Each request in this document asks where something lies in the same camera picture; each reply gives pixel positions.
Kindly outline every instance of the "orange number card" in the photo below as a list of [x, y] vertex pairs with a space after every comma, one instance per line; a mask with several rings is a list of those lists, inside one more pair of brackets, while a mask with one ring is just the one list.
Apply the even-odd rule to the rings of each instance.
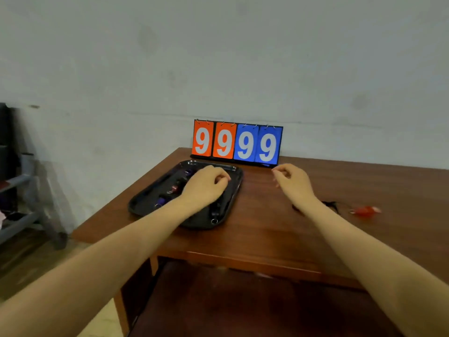
[[217, 123], [212, 156], [220, 158], [232, 158], [234, 156], [234, 141], [237, 124]]
[[212, 151], [212, 138], [214, 135], [214, 123], [204, 120], [195, 120], [194, 143], [192, 154], [210, 156]]

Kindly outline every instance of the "metal rack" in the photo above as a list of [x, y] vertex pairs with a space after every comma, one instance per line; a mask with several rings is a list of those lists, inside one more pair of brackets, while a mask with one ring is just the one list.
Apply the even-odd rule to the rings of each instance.
[[37, 197], [37, 179], [35, 173], [35, 158], [33, 154], [21, 154], [22, 174], [3, 182], [0, 193], [14, 187], [24, 187], [23, 201], [31, 212], [18, 221], [4, 220], [4, 228], [0, 230], [0, 244], [38, 221], [52, 240], [55, 249], [63, 249], [67, 244], [67, 234], [55, 231], [43, 210]]

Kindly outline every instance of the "white wall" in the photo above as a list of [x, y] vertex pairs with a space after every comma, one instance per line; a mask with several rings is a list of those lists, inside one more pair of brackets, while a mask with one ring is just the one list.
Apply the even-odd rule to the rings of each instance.
[[448, 91], [449, 0], [0, 0], [0, 101], [68, 231], [194, 118], [283, 125], [283, 155], [449, 169]]

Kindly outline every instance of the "hand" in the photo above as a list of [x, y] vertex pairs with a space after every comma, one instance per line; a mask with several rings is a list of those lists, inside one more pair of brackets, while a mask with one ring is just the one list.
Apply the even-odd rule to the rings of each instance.
[[301, 209], [316, 200], [306, 172], [293, 164], [281, 164], [272, 169], [276, 187], [280, 187], [290, 201]]
[[208, 165], [192, 176], [180, 197], [199, 211], [216, 201], [230, 180], [231, 177], [222, 168]]

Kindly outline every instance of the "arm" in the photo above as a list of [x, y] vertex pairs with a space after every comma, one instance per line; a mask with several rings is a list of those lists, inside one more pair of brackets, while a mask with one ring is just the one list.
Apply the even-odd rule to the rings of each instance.
[[78, 335], [182, 221], [219, 198], [229, 179], [221, 168], [198, 171], [181, 196], [30, 284], [0, 306], [1, 335]]
[[322, 204], [303, 170], [284, 164], [273, 174], [403, 334], [449, 336], [447, 284]]

